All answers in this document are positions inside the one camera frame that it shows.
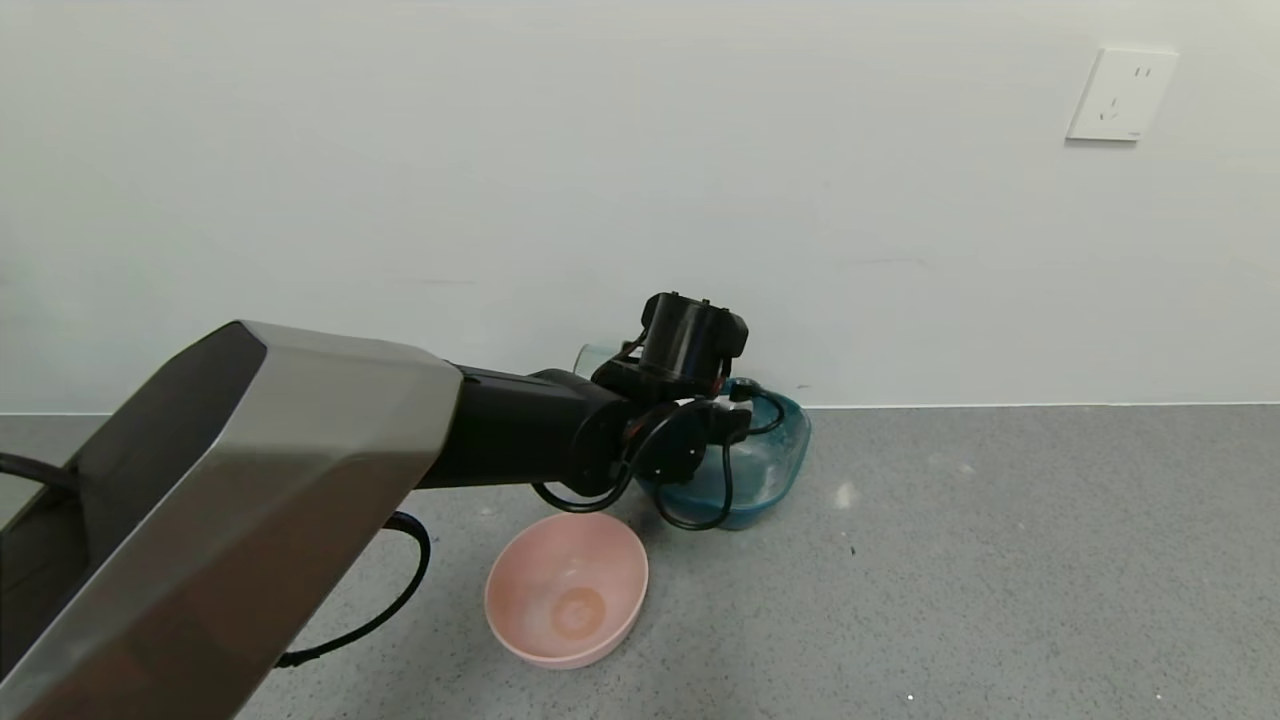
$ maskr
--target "speckled floor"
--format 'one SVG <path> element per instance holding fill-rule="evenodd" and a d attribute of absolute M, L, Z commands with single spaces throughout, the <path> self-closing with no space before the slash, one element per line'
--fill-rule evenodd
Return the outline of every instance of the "speckled floor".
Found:
<path fill-rule="evenodd" d="M 0 418 L 60 459 L 96 424 Z M 241 714 L 408 717 L 1276 717 L 1280 407 L 814 414 L 787 501 L 742 533 L 614 514 L 650 553 L 631 637 L 538 670 L 489 634 L 489 565 L 549 514 L 529 488 L 415 493 L 438 538 L 378 633 L 273 673 Z M 0 518 L 24 495 L 0 483 Z M 412 571 L 383 534 L 300 644 L 378 612 Z"/>

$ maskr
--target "plastic bowl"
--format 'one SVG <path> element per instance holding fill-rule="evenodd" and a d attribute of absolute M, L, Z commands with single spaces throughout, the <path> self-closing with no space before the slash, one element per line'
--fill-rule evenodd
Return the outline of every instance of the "plastic bowl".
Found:
<path fill-rule="evenodd" d="M 649 559 L 631 528 L 599 512 L 553 515 L 498 556 L 484 610 L 489 629 L 521 660 L 570 670 L 622 642 L 648 587 Z"/>

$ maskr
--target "black wire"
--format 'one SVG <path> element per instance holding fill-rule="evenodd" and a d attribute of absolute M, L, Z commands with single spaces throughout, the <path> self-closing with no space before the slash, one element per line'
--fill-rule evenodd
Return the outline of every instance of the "black wire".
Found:
<path fill-rule="evenodd" d="M 782 424 L 782 420 L 787 419 L 787 409 L 782 406 L 782 401 L 778 400 L 776 395 L 764 388 L 758 388 L 753 395 L 755 397 L 768 401 L 769 405 L 773 405 L 773 407 L 778 411 L 778 416 L 771 420 L 769 423 L 760 425 L 759 428 L 751 428 L 746 430 L 746 434 L 763 436 L 764 433 L 772 433 L 773 430 L 778 429 L 778 427 Z"/>
<path fill-rule="evenodd" d="M 622 360 L 623 357 L 627 357 L 628 355 L 631 355 L 632 352 L 635 352 L 637 347 L 640 347 L 641 345 L 644 345 L 644 340 L 646 337 L 649 337 L 649 328 L 644 328 L 643 331 L 640 331 L 640 334 L 637 334 L 636 338 L 632 340 L 631 342 L 623 345 L 622 350 L 620 350 L 617 355 L 614 355 L 613 357 L 609 357 L 604 363 L 600 363 L 600 366 L 596 368 L 594 373 L 591 373 L 591 382 L 593 383 L 595 382 L 595 377 L 598 374 L 600 374 L 600 369 L 603 369 L 605 365 L 608 365 L 609 363 L 613 363 L 614 360 Z"/>
<path fill-rule="evenodd" d="M 631 473 L 627 473 L 626 469 L 623 469 L 620 473 L 617 482 L 613 484 L 613 488 L 604 497 L 589 502 L 572 502 L 562 497 L 557 497 L 556 493 L 548 489 L 543 483 L 530 484 L 534 486 L 534 492 L 538 493 L 538 497 L 545 500 L 547 505 L 550 505 L 556 510 L 562 510 L 564 512 L 596 512 L 613 505 L 620 497 L 622 497 L 627 486 L 631 484 Z"/>
<path fill-rule="evenodd" d="M 9 452 L 0 452 L 0 475 L 17 475 L 74 493 L 81 487 L 79 478 L 69 470 Z"/>
<path fill-rule="evenodd" d="M 730 460 L 728 448 L 735 442 L 745 437 L 746 432 L 739 430 L 736 433 L 731 433 L 727 438 L 724 438 L 724 446 L 721 448 L 722 450 L 721 461 L 724 464 L 724 503 L 721 505 L 721 510 L 719 512 L 716 514 L 714 518 L 707 520 L 705 523 L 691 523 L 689 520 L 682 520 L 680 518 L 676 518 L 675 515 L 667 511 L 667 506 L 663 505 L 662 502 L 662 484 L 658 484 L 657 487 L 653 488 L 653 506 L 658 510 L 658 515 L 662 515 L 663 520 L 671 523 L 672 525 L 680 528 L 681 530 L 692 530 L 692 532 L 710 530 L 713 528 L 721 527 L 721 524 L 723 524 L 724 520 L 728 520 L 730 512 L 733 511 L 733 465 Z"/>
<path fill-rule="evenodd" d="M 538 493 L 538 497 L 547 501 L 548 505 L 550 505 L 557 510 L 562 510 L 564 512 L 598 512 L 600 510 L 604 510 L 605 507 L 617 502 L 618 498 L 622 497 L 622 493 L 627 489 L 627 486 L 631 484 L 631 475 L 632 475 L 631 469 L 635 464 L 635 460 L 640 457 L 640 454 L 644 452 L 645 448 L 649 447 L 649 443 L 653 441 L 653 438 L 658 437 L 659 432 L 676 418 L 692 413 L 695 410 L 701 410 L 703 407 L 707 407 L 709 405 L 710 401 L 708 400 L 694 400 L 681 405 L 680 407 L 676 407 L 675 410 L 668 413 L 666 418 L 658 420 L 658 424 L 654 425 L 652 430 L 649 430 L 649 434 L 645 436 L 645 438 L 640 442 L 640 446 L 636 447 L 635 452 L 631 454 L 630 460 L 626 457 L 626 451 L 623 451 L 622 466 L 620 468 L 618 479 L 614 483 L 613 488 L 608 492 L 608 495 L 605 495 L 599 500 L 593 500 L 590 502 L 571 502 L 568 500 L 556 497 L 556 495 L 552 493 L 552 491 L 548 489 L 547 486 L 543 483 L 531 483 L 534 486 L 534 492 Z"/>
<path fill-rule="evenodd" d="M 668 512 L 667 506 L 663 505 L 662 484 L 658 484 L 653 491 L 653 505 L 658 510 L 658 515 L 662 515 L 663 520 L 671 523 L 672 525 L 682 530 L 694 530 L 694 532 L 710 530 L 713 528 L 721 527 L 724 523 L 724 520 L 728 520 L 730 514 L 733 511 L 733 462 L 731 459 L 730 447 L 732 447 L 735 442 L 746 439 L 748 437 L 763 436 L 764 433 L 771 433 L 778 429 L 778 427 L 782 425 L 782 420 L 785 420 L 787 416 L 787 411 L 786 407 L 783 407 L 782 401 L 780 401 L 777 396 L 774 396 L 772 392 L 758 387 L 754 389 L 751 395 L 754 397 L 763 398 L 771 405 L 773 405 L 773 407 L 777 409 L 778 415 L 777 418 L 774 418 L 769 423 L 765 423 L 764 425 L 760 425 L 759 428 L 750 428 L 745 430 L 739 430 L 736 433 L 730 433 L 730 436 L 724 438 L 724 445 L 722 447 L 722 455 L 721 455 L 721 461 L 724 466 L 723 470 L 724 502 L 723 505 L 721 505 L 719 512 L 717 512 L 714 518 L 707 520 L 705 523 L 692 523 L 689 520 L 682 520 L 680 518 L 676 518 L 675 515 Z"/>
<path fill-rule="evenodd" d="M 379 612 L 372 620 L 344 635 L 339 635 L 338 638 L 320 643 L 312 648 L 285 652 L 279 660 L 275 661 L 276 667 L 297 667 L 303 662 L 310 662 L 321 655 L 326 655 L 358 641 L 360 638 L 376 630 L 387 620 L 390 620 L 392 615 L 396 615 L 401 607 L 404 607 L 408 598 L 413 594 L 417 587 L 422 584 L 422 577 L 426 575 L 426 566 L 431 562 L 431 536 L 428 534 L 426 528 L 422 527 L 422 523 L 419 523 L 417 518 L 407 512 L 393 512 L 392 516 L 387 519 L 383 529 L 397 530 L 417 541 L 417 570 L 413 571 L 413 577 L 410 579 L 408 585 L 404 587 L 399 597 L 397 597 L 387 607 L 387 610 Z"/>

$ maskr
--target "electrical socket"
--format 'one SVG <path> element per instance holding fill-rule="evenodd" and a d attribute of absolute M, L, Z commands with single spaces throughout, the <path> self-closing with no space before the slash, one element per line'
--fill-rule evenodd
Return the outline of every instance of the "electrical socket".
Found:
<path fill-rule="evenodd" d="M 1176 53 L 1101 50 L 1066 137 L 1137 142 L 1156 118 Z"/>

